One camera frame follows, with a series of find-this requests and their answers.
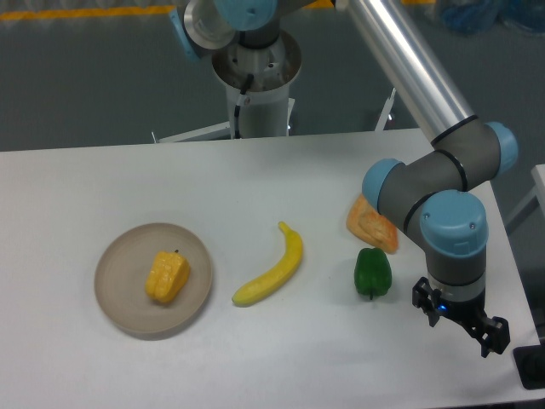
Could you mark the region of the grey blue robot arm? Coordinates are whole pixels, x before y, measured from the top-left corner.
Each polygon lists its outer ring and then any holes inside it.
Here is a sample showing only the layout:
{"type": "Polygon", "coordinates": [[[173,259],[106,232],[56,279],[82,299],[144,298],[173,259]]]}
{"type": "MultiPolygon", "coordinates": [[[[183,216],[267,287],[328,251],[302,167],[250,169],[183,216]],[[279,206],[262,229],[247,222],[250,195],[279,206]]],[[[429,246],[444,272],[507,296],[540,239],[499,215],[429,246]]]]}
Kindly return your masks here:
{"type": "MultiPolygon", "coordinates": [[[[280,27],[301,1],[185,1],[169,13],[185,56],[212,59],[227,94],[234,139],[288,133],[288,89],[301,51],[280,27]]],[[[336,2],[346,8],[380,67],[428,138],[432,151],[411,164],[383,159],[365,174],[362,193],[426,257],[427,276],[412,302],[431,324],[446,318],[501,354],[508,322],[485,313],[488,223],[475,187],[509,170],[513,133],[484,123],[452,83],[410,17],[394,1],[336,2]]]]}

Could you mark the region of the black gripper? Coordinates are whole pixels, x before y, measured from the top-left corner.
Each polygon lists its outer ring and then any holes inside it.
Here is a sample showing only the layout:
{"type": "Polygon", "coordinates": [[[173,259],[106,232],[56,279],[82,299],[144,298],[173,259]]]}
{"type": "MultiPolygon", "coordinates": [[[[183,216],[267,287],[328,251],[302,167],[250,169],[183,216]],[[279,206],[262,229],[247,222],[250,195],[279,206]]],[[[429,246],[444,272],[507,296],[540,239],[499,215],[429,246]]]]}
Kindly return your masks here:
{"type": "Polygon", "coordinates": [[[477,340],[480,355],[502,354],[510,344],[509,323],[485,314],[485,277],[467,285],[447,285],[434,277],[421,277],[412,288],[412,305],[435,327],[441,317],[456,322],[477,340]]]}

